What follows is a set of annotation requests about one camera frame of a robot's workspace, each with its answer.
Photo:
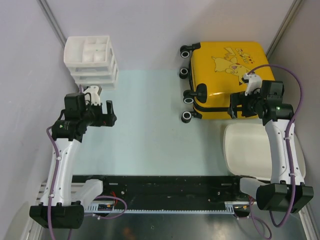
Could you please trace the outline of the yellow Pikachu hard-shell suitcase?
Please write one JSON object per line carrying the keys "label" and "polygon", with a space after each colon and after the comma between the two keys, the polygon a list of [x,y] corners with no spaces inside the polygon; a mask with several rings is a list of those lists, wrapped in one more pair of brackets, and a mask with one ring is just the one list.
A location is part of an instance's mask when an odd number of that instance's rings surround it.
{"label": "yellow Pikachu hard-shell suitcase", "polygon": [[180,56],[189,65],[179,70],[181,79],[188,79],[190,88],[183,92],[183,102],[192,105],[181,120],[228,120],[230,95],[244,92],[245,74],[256,72],[263,80],[274,75],[262,46],[254,41],[202,41],[180,47]]}

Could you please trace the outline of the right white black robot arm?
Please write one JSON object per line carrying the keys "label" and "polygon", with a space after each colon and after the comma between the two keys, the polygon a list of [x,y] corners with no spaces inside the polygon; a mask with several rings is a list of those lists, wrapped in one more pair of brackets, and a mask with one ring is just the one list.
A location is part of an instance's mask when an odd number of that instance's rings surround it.
{"label": "right white black robot arm", "polygon": [[294,108],[283,102],[284,84],[274,80],[245,80],[246,90],[232,93],[228,114],[236,119],[258,116],[268,136],[271,153],[270,183],[242,177],[230,188],[231,196],[242,201],[248,195],[260,210],[299,212],[314,197],[298,166],[294,140]]}

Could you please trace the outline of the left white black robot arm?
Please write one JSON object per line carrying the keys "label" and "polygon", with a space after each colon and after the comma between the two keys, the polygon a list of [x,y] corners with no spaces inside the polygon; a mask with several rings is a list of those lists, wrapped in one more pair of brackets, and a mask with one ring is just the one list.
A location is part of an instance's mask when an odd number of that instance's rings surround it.
{"label": "left white black robot arm", "polygon": [[111,188],[101,180],[90,179],[72,194],[73,167],[88,127],[113,127],[117,120],[112,101],[106,101],[106,113],[99,94],[70,93],[64,109],[48,134],[52,159],[46,186],[38,205],[30,207],[29,216],[42,227],[79,229],[85,209],[97,197],[105,200]]}

